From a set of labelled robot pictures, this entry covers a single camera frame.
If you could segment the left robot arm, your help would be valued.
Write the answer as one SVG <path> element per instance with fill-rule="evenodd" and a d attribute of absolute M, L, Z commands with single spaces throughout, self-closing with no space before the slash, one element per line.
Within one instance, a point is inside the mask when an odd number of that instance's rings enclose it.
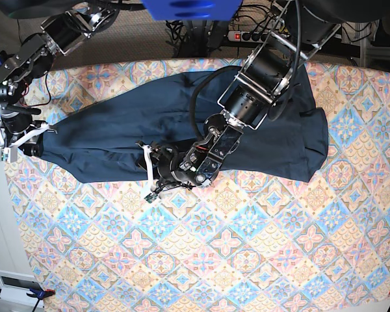
<path fill-rule="evenodd" d="M 189 102 L 190 124 L 196 141 L 187 151 L 170 144 L 137 145 L 144 151 L 138 165 L 148 176 L 142 197 L 155 202 L 165 190 L 177 187 L 208 187 L 217 177 L 224 160 L 240 143 L 243 130 L 256 130 L 265 119 L 279 118 L 293 92 L 298 69 L 340 29 L 341 22 L 302 1 L 287 1 L 275 25 L 288 24 L 286 38 L 272 27 L 261 46 L 255 48 L 237 70 L 231 84 L 218 98 L 221 111 L 206 119 L 204 131 L 196 123 L 196 101 L 200 91 L 221 73 L 214 71 L 194 90 Z"/>

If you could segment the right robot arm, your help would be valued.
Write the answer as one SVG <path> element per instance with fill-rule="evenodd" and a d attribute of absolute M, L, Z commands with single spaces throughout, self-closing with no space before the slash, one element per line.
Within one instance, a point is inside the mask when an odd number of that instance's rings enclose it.
<path fill-rule="evenodd" d="M 116 4 L 96 1 L 81 13 L 70 3 L 60 14 L 48 17 L 41 32 L 28 37 L 20 50 L 8 57 L 0 53 L 0 162 L 13 163 L 22 151 L 40 157 L 43 135 L 55 132 L 44 120 L 34 120 L 41 110 L 28 105 L 30 84 L 47 77 L 57 56 L 73 51 L 98 32 L 109 28 L 120 13 Z"/>

